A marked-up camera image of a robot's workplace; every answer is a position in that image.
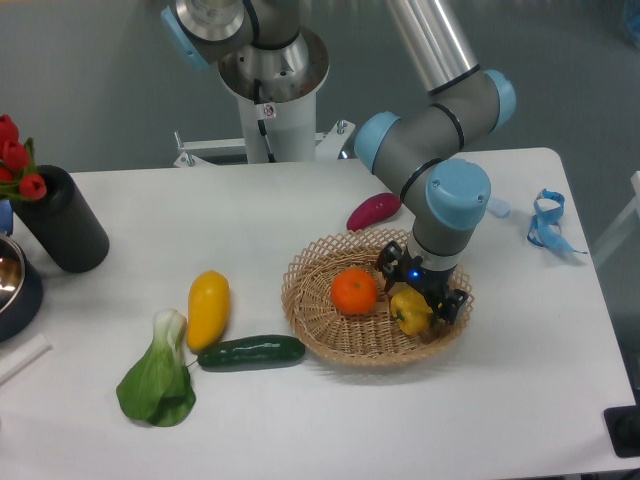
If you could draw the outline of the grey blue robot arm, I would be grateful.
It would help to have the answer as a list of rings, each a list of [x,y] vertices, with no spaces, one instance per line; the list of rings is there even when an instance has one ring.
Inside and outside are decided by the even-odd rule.
[[[515,92],[480,67],[447,2],[388,9],[431,102],[410,120],[379,113],[356,135],[356,156],[415,217],[406,245],[388,244],[376,267],[388,286],[407,284],[453,324],[468,296],[450,278],[491,193],[485,171],[459,153],[513,115]],[[172,1],[161,20],[189,65],[217,66],[237,99],[249,162],[315,158],[315,95],[329,61],[297,2]]]

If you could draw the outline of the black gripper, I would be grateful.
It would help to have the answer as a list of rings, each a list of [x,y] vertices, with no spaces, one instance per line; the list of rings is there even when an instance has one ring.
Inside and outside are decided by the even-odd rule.
[[[454,325],[464,310],[469,292],[452,288],[450,279],[454,268],[436,271],[422,266],[423,257],[412,257],[409,248],[389,242],[379,253],[375,269],[384,278],[384,291],[389,294],[396,283],[404,283],[419,292],[434,313],[430,316],[430,329],[440,330],[443,321]]]

